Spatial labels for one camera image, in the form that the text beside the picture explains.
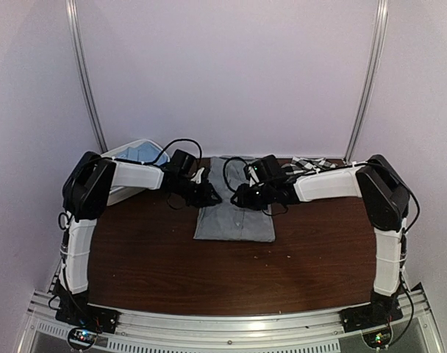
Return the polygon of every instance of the white wall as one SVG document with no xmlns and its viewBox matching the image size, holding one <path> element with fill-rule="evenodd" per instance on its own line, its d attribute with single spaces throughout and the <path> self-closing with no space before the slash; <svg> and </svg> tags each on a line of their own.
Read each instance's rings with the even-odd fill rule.
<svg viewBox="0 0 447 353">
<path fill-rule="evenodd" d="M 109 147 L 198 140 L 206 155 L 342 156 L 377 0 L 79 1 Z"/>
<path fill-rule="evenodd" d="M 58 258 L 61 187 L 96 149 L 64 1 L 0 0 L 0 353 Z"/>
<path fill-rule="evenodd" d="M 421 202 L 407 269 L 410 282 L 425 286 L 447 351 L 447 0 L 390 2 L 355 156 L 373 153 L 386 156 Z"/>
</svg>

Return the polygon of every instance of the wire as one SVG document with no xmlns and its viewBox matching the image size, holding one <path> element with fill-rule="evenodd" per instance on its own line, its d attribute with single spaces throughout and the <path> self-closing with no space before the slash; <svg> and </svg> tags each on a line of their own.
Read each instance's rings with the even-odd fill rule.
<svg viewBox="0 0 447 353">
<path fill-rule="evenodd" d="M 393 346 L 394 344 L 396 344 L 397 342 L 399 342 L 401 340 L 401 338 L 405 335 L 405 333 L 407 332 L 408 328 L 412 324 L 413 318 L 415 316 L 415 305 L 413 304 L 412 297 L 411 297 L 410 293 L 408 292 L 408 288 L 407 288 L 407 286 L 405 284 L 403 275 L 401 273 L 400 273 L 400 281 L 401 281 L 401 286 L 402 286 L 402 288 L 403 288 L 403 290 L 405 292 L 405 295 L 407 296 L 408 301 L 410 302 L 410 305 L 412 307 L 412 313 L 410 315 L 410 319 L 408 320 L 408 323 L 405 326 L 404 330 L 401 332 L 400 335 L 398 335 L 398 337 L 392 343 L 388 344 L 388 348 L 390 348 L 391 346 Z"/>
<path fill-rule="evenodd" d="M 62 217 L 65 217 L 65 225 L 62 225 Z M 67 212 L 61 212 L 59 213 L 57 217 L 57 223 L 59 224 L 59 228 L 61 230 L 67 230 L 68 226 L 70 225 L 71 219 L 73 218 L 73 215 L 68 217 Z"/>
<path fill-rule="evenodd" d="M 182 206 L 182 207 L 174 207 L 174 206 L 171 204 L 171 202 L 170 202 L 170 198 L 171 198 L 171 193 L 169 193 L 169 194 L 168 194 L 168 197 L 166 198 L 166 204 L 167 204 L 172 210 L 180 211 L 180 210 L 182 210 L 183 208 L 186 207 L 186 205 L 184 205 L 184 206 Z"/>
<path fill-rule="evenodd" d="M 228 180 L 228 178 L 227 178 L 227 176 L 226 176 L 226 167 L 228 166 L 228 164 L 231 162 L 231 161 L 233 161 L 233 160 L 239 160 L 239 161 L 241 161 L 241 162 L 243 162 L 243 163 L 245 163 L 245 167 L 249 167 L 249 164 L 248 164 L 248 162 L 246 162 L 242 157 L 230 157 L 228 160 L 226 160 L 225 161 L 225 163 L 223 164 L 223 170 L 222 170 L 222 173 L 223 173 L 223 180 L 224 180 L 224 182 L 225 182 L 225 185 L 227 186 L 227 188 L 231 191 L 231 192 L 233 192 L 233 193 L 235 193 L 235 192 L 237 192 L 236 190 L 234 190 L 231 186 L 230 186 L 230 182 L 229 182 L 229 180 Z"/>
<path fill-rule="evenodd" d="M 52 307 L 51 306 L 51 304 L 52 304 L 52 302 L 55 300 L 55 298 L 57 298 L 58 296 L 52 296 L 50 299 L 49 299 L 49 302 L 47 303 L 47 305 L 49 306 L 49 309 L 50 310 L 55 310 L 55 311 L 59 311 L 59 309 L 57 308 L 54 308 L 54 307 Z"/>
<path fill-rule="evenodd" d="M 166 145 L 160 151 L 160 153 L 155 157 L 154 160 L 152 160 L 151 162 L 146 162 L 143 165 L 155 165 L 155 163 L 160 160 L 161 156 L 163 156 L 165 151 L 167 149 L 169 149 L 171 145 L 174 145 L 175 143 L 178 143 L 178 142 L 191 142 L 191 143 L 194 143 L 197 146 L 197 148 L 199 149 L 199 158 L 197 159 L 197 164 L 196 165 L 197 165 L 197 170 L 199 170 L 199 168 L 201 167 L 201 161 L 202 161 L 202 147 L 201 147 L 201 145 L 199 145 L 199 143 L 196 140 L 193 140 L 192 138 L 177 138 L 176 140 L 172 140 L 168 145 Z"/>
<path fill-rule="evenodd" d="M 278 212 L 278 213 L 267 213 L 267 212 L 265 212 L 264 210 L 261 210 L 262 211 L 262 213 L 264 214 L 264 215 L 267 215 L 267 216 L 269 216 L 269 217 L 276 217 L 277 215 L 285 215 L 287 212 L 289 212 L 289 207 L 287 207 L 286 205 L 282 205 L 283 207 L 284 207 L 284 211 L 282 211 L 282 212 Z"/>
<path fill-rule="evenodd" d="M 388 319 L 388 329 L 390 330 L 390 342 L 393 340 L 392 316 Z"/>
</svg>

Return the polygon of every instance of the wooden table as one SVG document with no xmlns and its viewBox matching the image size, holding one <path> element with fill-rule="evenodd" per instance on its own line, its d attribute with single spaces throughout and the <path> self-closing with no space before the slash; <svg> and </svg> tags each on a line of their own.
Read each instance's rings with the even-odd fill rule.
<svg viewBox="0 0 447 353">
<path fill-rule="evenodd" d="M 361 200 L 294 205 L 273 219 L 274 243 L 254 243 L 193 240 L 198 210 L 172 210 L 166 197 L 146 190 L 99 219 L 88 267 L 92 304 L 252 315 L 369 300 L 376 242 Z"/>
</svg>

